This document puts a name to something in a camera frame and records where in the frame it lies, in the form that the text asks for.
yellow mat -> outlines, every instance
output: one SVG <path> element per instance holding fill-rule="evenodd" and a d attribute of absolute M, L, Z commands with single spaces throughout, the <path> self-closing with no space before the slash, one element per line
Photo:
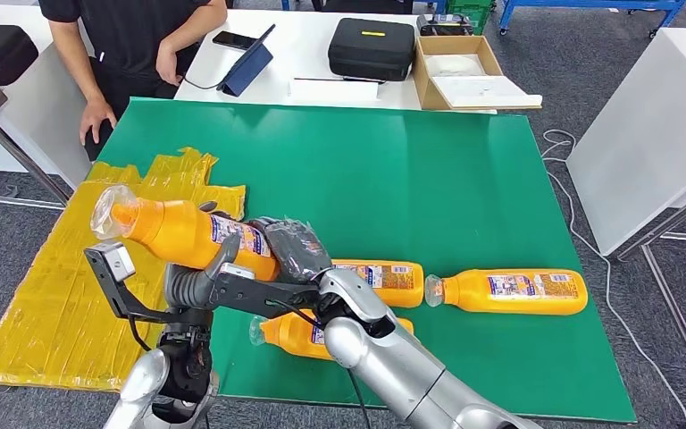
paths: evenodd
<path fill-rule="evenodd" d="M 0 384 L 113 391 L 142 350 L 126 320 L 116 319 L 90 271 L 82 250 L 98 240 L 89 219 L 110 184 L 126 183 L 139 197 L 217 201 L 234 219 L 243 218 L 243 186 L 206 186 L 216 158 L 192 148 L 182 156 L 158 156 L 141 180 L 132 165 L 93 166 L 72 196 L 46 243 L 38 251 L 0 322 Z M 137 273 L 126 284 L 148 307 L 164 308 L 164 262 L 124 241 Z M 141 337 L 155 344 L 160 325 L 138 324 Z"/>

black cable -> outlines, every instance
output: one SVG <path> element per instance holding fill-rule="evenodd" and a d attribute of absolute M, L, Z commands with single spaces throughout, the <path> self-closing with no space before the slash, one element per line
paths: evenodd
<path fill-rule="evenodd" d="M 308 323 L 312 324 L 312 326 L 314 326 L 315 328 L 317 328 L 317 329 L 324 329 L 324 326 L 322 326 L 322 324 L 320 324 L 319 322 L 317 322 L 317 321 L 314 320 L 313 318 L 309 317 L 308 315 L 305 315 L 305 314 L 304 314 L 301 310 L 299 310 L 298 308 L 295 308 L 295 307 L 291 306 L 290 304 L 286 304 L 286 303 L 284 303 L 284 302 L 282 302 L 282 301 L 278 301 L 277 299 L 267 299 L 267 300 L 268 300 L 269 302 L 272 302 L 272 303 L 274 303 L 274 304 L 277 304 L 277 305 L 279 305 L 279 306 L 281 306 L 281 307 L 285 307 L 286 309 L 292 311 L 293 313 L 296 313 L 299 317 L 301 317 L 302 319 L 306 320 Z"/>
<path fill-rule="evenodd" d="M 197 85 L 197 84 L 191 82 L 185 76 L 183 76 L 182 79 L 185 80 L 187 83 L 193 85 L 194 87 L 198 88 L 198 89 L 212 89 L 212 88 L 217 88 L 220 85 L 219 83 L 216 83 L 216 84 L 212 85 L 211 87 L 202 87 L 201 85 Z"/>
<path fill-rule="evenodd" d="M 128 315 L 128 322 L 130 322 L 130 331 L 132 332 L 132 338 L 135 339 L 135 342 L 137 342 L 143 350 L 151 351 L 151 348 L 148 347 L 146 342 L 138 335 L 138 328 L 135 327 L 135 318 L 133 318 L 132 315 Z"/>
<path fill-rule="evenodd" d="M 346 371 L 348 372 L 348 377 L 351 379 L 351 384 L 354 385 L 356 397 L 359 398 L 359 407 L 362 409 L 362 415 L 364 416 L 364 424 L 366 425 L 367 429 L 372 429 L 372 426 L 369 423 L 369 416 L 367 416 L 366 408 L 364 407 L 364 398 L 362 398 L 362 392 L 359 391 L 359 383 L 356 382 L 354 373 L 352 373 L 350 369 L 346 369 Z"/>
<path fill-rule="evenodd" d="M 277 299 L 268 299 L 268 301 L 272 302 L 274 304 L 277 304 L 281 307 L 285 307 L 286 309 L 292 311 L 293 313 L 296 313 L 302 319 L 306 320 L 308 323 L 312 324 L 312 326 L 316 327 L 317 329 L 324 329 L 324 326 L 322 326 L 322 324 L 320 324 L 319 322 L 317 322 L 313 318 L 309 317 L 308 315 L 305 315 L 298 308 L 295 308 L 295 307 L 291 306 L 290 304 L 286 304 L 282 301 L 278 301 Z M 356 378 L 354 377 L 354 373 L 352 373 L 350 369 L 346 369 L 346 371 L 348 372 L 348 377 L 351 379 L 351 384 L 354 385 L 354 391 L 356 392 L 356 397 L 359 399 L 359 408 L 362 409 L 362 415 L 364 415 L 364 423 L 366 424 L 366 428 L 372 429 L 372 426 L 369 423 L 369 416 L 367 415 L 366 407 L 364 406 L 364 398 L 362 397 L 362 391 L 359 390 L 359 384 L 356 382 Z"/>

black t-shirt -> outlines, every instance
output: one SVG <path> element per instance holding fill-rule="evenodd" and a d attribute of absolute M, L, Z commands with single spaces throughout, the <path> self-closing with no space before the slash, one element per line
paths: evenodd
<path fill-rule="evenodd" d="M 155 76 L 163 38 L 209 0 L 40 0 L 50 21 L 82 18 L 96 58 L 125 74 Z"/>

cardboard box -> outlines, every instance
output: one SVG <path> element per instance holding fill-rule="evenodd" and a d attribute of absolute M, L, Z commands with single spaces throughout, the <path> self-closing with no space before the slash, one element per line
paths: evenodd
<path fill-rule="evenodd" d="M 427 72 L 426 55 L 477 54 L 482 68 L 489 76 L 503 76 L 493 50 L 484 36 L 422 36 L 417 38 L 414 58 L 414 84 L 423 110 L 485 110 L 485 109 L 539 109 L 537 105 L 493 105 L 452 107 Z"/>

person's arm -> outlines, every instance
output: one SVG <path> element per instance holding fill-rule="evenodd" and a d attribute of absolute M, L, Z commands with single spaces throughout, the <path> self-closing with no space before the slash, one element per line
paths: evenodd
<path fill-rule="evenodd" d="M 91 70 L 88 60 L 88 51 L 86 51 L 80 36 L 78 23 L 76 21 L 49 21 L 48 27 L 51 29 L 54 45 L 59 56 L 62 57 L 64 66 L 67 67 L 67 71 L 70 72 L 88 102 L 80 120 L 80 144 L 85 145 L 85 136 L 88 134 L 88 130 L 91 130 L 93 141 L 98 144 L 98 130 L 101 127 L 101 122 L 109 120 L 112 128 L 114 128 L 117 125 L 117 118 L 114 116 L 112 108 L 106 103 L 104 94 L 93 76 L 93 70 Z"/>
<path fill-rule="evenodd" d="M 181 76 L 177 75 L 177 52 L 191 46 L 206 33 L 221 26 L 227 20 L 227 5 L 224 0 L 210 0 L 199 6 L 190 18 L 178 29 L 170 33 L 159 44 L 156 56 L 156 71 L 167 83 L 179 85 Z"/>

